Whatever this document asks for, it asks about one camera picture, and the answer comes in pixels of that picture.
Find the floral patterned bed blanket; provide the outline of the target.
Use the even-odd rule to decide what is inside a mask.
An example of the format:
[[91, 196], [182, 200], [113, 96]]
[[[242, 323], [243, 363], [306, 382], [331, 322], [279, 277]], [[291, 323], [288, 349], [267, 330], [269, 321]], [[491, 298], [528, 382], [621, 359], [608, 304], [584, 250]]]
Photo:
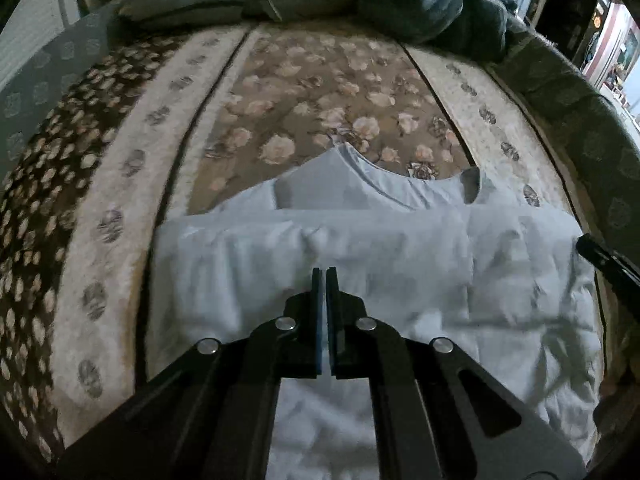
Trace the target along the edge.
[[472, 165], [572, 211], [541, 136], [484, 70], [344, 24], [214, 27], [112, 47], [67, 29], [1, 92], [1, 405], [40, 460], [64, 448], [53, 339], [67, 301], [99, 335], [112, 408], [134, 386], [153, 226], [348, 143], [433, 181]]

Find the dark navy folded quilt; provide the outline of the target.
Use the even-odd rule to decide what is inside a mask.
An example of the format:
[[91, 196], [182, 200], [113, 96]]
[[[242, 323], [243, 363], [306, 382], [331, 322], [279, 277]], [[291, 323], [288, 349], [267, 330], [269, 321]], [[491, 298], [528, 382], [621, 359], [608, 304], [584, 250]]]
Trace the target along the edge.
[[430, 44], [476, 62], [506, 50], [513, 0], [355, 0], [358, 18], [405, 44]]

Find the white louvered wardrobe door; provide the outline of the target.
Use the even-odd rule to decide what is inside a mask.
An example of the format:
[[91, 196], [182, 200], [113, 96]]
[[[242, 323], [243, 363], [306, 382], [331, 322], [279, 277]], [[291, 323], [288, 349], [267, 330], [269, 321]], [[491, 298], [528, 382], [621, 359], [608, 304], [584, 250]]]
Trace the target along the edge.
[[80, 19], [77, 0], [21, 0], [1, 32], [1, 88], [46, 44]]

